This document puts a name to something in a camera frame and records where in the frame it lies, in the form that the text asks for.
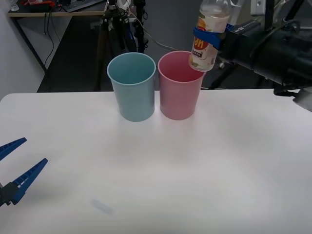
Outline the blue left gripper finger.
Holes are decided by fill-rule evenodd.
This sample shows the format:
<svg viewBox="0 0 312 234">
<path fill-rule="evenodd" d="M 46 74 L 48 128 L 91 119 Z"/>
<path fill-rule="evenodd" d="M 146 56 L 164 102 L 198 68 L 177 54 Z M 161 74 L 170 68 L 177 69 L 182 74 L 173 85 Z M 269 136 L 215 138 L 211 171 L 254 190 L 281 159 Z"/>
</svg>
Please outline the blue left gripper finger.
<svg viewBox="0 0 312 234">
<path fill-rule="evenodd" d="M 27 139 L 23 137 L 23 138 L 14 140 L 10 143 L 0 146 L 0 160 L 3 160 L 11 152 L 13 152 L 15 149 L 17 149 L 20 145 L 22 145 L 26 141 Z"/>
<path fill-rule="evenodd" d="M 17 179 L 2 187 L 0 189 L 0 205 L 6 204 L 9 206 L 10 204 L 16 205 L 19 203 L 47 162 L 48 159 L 44 158 Z"/>
</svg>

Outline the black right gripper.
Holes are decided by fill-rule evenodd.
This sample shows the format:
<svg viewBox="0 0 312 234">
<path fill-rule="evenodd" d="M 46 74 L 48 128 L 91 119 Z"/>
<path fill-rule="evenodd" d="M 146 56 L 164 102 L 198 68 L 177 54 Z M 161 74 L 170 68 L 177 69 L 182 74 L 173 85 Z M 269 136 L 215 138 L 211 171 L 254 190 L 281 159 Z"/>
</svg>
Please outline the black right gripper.
<svg viewBox="0 0 312 234">
<path fill-rule="evenodd" d="M 268 32 L 260 22 L 250 20 L 232 28 L 226 25 L 225 32 L 204 32 L 198 28 L 193 29 L 193 35 L 219 50 L 221 61 L 231 65 L 241 65 L 250 70 L 267 70 L 266 53 L 263 52 L 262 40 Z"/>
</svg>

